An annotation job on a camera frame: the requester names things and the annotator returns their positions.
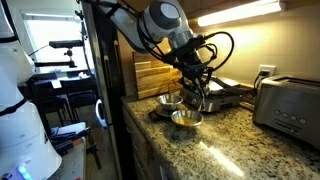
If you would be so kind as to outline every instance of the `robotic arm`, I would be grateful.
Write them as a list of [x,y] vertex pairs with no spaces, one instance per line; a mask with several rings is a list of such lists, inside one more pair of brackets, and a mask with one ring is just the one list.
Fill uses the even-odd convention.
[[[177,0],[153,1],[143,12],[121,5],[116,0],[77,0],[78,3],[79,1],[99,6],[133,49],[140,53],[150,53],[158,60],[177,68],[183,75],[180,83],[196,89],[203,98],[207,95],[205,88],[212,72],[227,62],[234,48],[233,38],[227,32],[194,37],[188,26],[186,15]],[[206,40],[217,34],[229,36],[232,45],[225,60],[213,68],[208,65],[216,59],[217,47],[214,44],[206,44]],[[167,54],[157,46],[165,37],[168,38],[172,49]],[[197,52],[200,48],[207,48],[212,52],[211,58],[204,63]]]

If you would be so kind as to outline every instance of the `stainless steel toaster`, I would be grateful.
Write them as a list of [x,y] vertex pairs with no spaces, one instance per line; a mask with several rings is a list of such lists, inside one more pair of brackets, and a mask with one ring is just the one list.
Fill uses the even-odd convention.
[[285,75],[262,80],[252,118],[320,150],[320,80]]

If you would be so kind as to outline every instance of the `metal bowl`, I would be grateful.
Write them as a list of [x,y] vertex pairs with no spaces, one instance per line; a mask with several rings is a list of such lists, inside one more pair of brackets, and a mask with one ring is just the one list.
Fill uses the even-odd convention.
[[164,110],[176,110],[178,105],[183,101],[181,96],[173,94],[164,94],[157,98],[158,103]]
[[198,111],[179,110],[172,113],[171,119],[177,125],[194,127],[201,124],[203,116]]

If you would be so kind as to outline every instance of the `window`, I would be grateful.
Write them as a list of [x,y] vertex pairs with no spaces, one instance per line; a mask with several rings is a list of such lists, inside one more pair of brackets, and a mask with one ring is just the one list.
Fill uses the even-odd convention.
[[[52,15],[52,14],[23,14],[25,26],[30,37],[34,51],[39,50],[31,56],[35,62],[63,62],[69,61],[66,55],[67,48],[52,48],[49,41],[81,40],[81,21],[73,15]],[[90,46],[85,42],[86,53],[90,67],[93,67]],[[73,47],[72,60],[77,66],[76,69],[86,69],[83,47]],[[38,73],[48,73],[54,71],[67,71],[69,66],[40,67]]]

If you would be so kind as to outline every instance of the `wall outlet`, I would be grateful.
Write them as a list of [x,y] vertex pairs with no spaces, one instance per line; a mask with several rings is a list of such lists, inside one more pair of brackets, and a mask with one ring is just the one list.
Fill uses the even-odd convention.
[[270,77],[274,75],[274,72],[276,71],[276,66],[260,64],[259,72],[260,71],[269,71],[269,75],[267,77]]

